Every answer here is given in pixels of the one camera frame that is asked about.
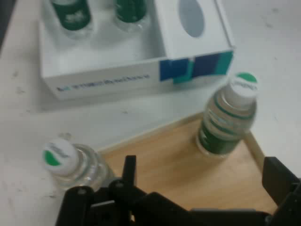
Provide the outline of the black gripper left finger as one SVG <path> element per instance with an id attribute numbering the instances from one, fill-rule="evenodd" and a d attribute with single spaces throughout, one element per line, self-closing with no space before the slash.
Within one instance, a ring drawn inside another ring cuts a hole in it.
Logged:
<path id="1" fill-rule="evenodd" d="M 125 157 L 122 177 L 94 191 L 77 186 L 66 191 L 57 226 L 137 226 L 132 205 L 146 195 L 136 187 L 136 156 Z"/>

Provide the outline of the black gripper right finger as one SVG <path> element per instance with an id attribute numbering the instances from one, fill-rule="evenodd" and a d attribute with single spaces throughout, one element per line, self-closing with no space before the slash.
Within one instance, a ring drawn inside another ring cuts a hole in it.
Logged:
<path id="1" fill-rule="evenodd" d="M 262 185 L 277 209 L 268 217 L 268 226 L 299 226 L 301 224 L 301 179 L 278 158 L 265 157 Z"/>

